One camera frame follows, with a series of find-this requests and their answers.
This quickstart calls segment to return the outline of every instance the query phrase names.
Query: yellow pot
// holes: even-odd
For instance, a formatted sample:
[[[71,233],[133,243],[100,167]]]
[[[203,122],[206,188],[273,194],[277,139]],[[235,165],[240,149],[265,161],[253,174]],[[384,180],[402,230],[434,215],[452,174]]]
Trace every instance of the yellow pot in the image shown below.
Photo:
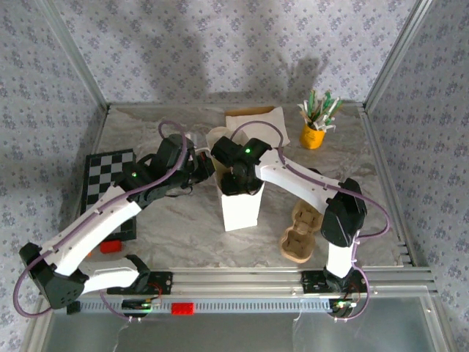
[[[308,125],[304,125],[300,135],[300,143],[306,149],[317,149],[324,139],[324,131],[316,131]]]

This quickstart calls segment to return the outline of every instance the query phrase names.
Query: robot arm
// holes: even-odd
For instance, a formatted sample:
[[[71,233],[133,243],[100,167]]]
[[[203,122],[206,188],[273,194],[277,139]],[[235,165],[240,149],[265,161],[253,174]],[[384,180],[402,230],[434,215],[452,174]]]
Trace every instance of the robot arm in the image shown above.
[[[157,154],[126,166],[101,199],[55,238],[42,247],[28,243],[20,250],[25,265],[51,251],[29,274],[53,309],[66,307],[80,295],[94,290],[130,286],[136,292],[143,289],[150,270],[135,255],[111,262],[83,260],[116,227],[136,216],[154,200],[164,197],[169,189],[191,187],[214,172],[212,161],[203,152],[196,155],[193,143],[188,141],[184,162],[170,178],[153,188],[122,197],[126,192],[165,175],[176,164],[180,153],[183,153],[182,137],[175,134],[165,138]],[[100,210],[112,199],[107,208]],[[72,231],[75,235],[64,246],[57,246]]]
[[[345,188],[361,193],[354,180],[347,179],[340,183],[289,159],[282,161],[277,150],[255,138],[241,146],[221,137],[214,144],[211,153],[215,159],[231,169],[221,180],[221,190],[225,194],[255,192],[263,181],[267,181],[304,199],[324,214],[321,233],[329,243],[325,276],[334,290],[342,290],[347,286],[347,278],[352,273],[353,241],[363,226],[366,207],[363,200],[338,192],[337,189]],[[334,189],[305,180],[290,171],[284,163],[320,183],[333,186]]]

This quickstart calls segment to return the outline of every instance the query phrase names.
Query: red block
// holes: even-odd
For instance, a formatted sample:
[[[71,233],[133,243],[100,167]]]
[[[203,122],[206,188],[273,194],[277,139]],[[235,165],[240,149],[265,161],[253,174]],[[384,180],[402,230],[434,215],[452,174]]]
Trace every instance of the red block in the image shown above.
[[[122,251],[121,240],[101,242],[100,251],[103,254],[116,253]]]
[[[193,303],[173,303],[171,304],[171,314],[173,315],[193,315]]]

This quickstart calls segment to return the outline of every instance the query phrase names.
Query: floral wallpaper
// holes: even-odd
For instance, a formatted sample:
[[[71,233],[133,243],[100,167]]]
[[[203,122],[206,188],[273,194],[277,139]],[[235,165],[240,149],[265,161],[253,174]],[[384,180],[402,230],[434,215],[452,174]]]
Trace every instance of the floral wallpaper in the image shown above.
[[[469,3],[435,0],[372,112],[405,218],[469,351]]]
[[[12,306],[27,241],[42,243],[67,221],[101,112],[33,1],[0,6],[0,351],[19,351],[28,320]],[[21,304],[34,309],[27,280]]]
[[[56,0],[108,102],[363,101],[415,0]]]

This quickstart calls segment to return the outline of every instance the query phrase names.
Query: chessboard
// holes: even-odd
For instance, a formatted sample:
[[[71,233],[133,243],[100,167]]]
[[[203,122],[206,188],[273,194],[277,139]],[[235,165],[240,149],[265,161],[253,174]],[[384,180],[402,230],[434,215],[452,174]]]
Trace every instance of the chessboard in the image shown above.
[[[132,163],[136,156],[132,149],[88,155],[85,160],[81,213],[90,209],[116,180],[125,164]],[[118,226],[105,241],[136,239],[136,218],[133,217]]]

